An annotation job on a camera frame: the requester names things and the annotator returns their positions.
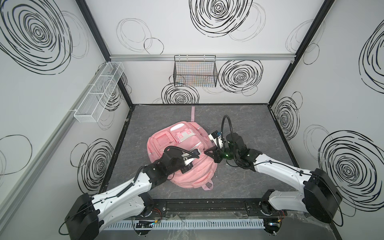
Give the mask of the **pink student backpack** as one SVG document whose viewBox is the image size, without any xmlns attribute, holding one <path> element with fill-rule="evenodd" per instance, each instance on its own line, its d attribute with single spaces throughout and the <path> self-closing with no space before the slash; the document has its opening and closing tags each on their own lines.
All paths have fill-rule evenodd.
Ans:
<svg viewBox="0 0 384 240">
<path fill-rule="evenodd" d="M 190 122 L 178 122 L 149 137 L 147 152 L 150 161 L 154 163 L 159 160 L 164 153 L 164 149 L 168 146 L 180 147 L 194 152 L 199 158 L 195 159 L 185 152 L 169 149 L 168 152 L 180 153 L 182 158 L 186 158 L 186 160 L 180 170 L 168 174 L 167 180 L 185 189 L 203 188 L 205 191 L 213 189 L 212 178 L 218 164 L 214 162 L 213 158 L 207 156 L 204 151 L 215 145 L 209 138 L 208 133 L 195 122 L 194 107 L 191 110 Z"/>
</svg>

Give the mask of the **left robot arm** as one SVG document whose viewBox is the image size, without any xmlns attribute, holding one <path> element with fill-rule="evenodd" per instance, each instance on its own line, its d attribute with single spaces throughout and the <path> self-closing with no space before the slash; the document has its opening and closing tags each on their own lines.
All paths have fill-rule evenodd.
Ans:
<svg viewBox="0 0 384 240">
<path fill-rule="evenodd" d="M 80 195 L 64 219 L 67 235 L 72 240 L 93 240 L 106 227 L 138 215 L 149 215 L 153 209 L 148 192 L 168 177 L 199 159 L 201 151 L 168 146 L 160 159 L 141 166 L 131 180 L 100 194 Z"/>
</svg>

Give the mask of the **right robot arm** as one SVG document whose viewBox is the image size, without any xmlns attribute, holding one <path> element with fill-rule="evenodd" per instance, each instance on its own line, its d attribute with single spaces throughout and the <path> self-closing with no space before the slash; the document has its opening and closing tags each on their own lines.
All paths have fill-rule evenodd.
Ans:
<svg viewBox="0 0 384 240">
<path fill-rule="evenodd" d="M 293 187 L 293 192 L 267 190 L 259 202 L 261 212 L 271 216 L 276 212 L 297 211 L 310 214 L 315 219 L 329 224 L 343 200 L 342 194 L 328 174 L 290 166 L 266 154 L 248 148 L 237 133 L 223 138 L 215 131 L 209 135 L 214 147 L 205 151 L 216 163 L 234 160 L 237 167 L 269 175 Z"/>
</svg>

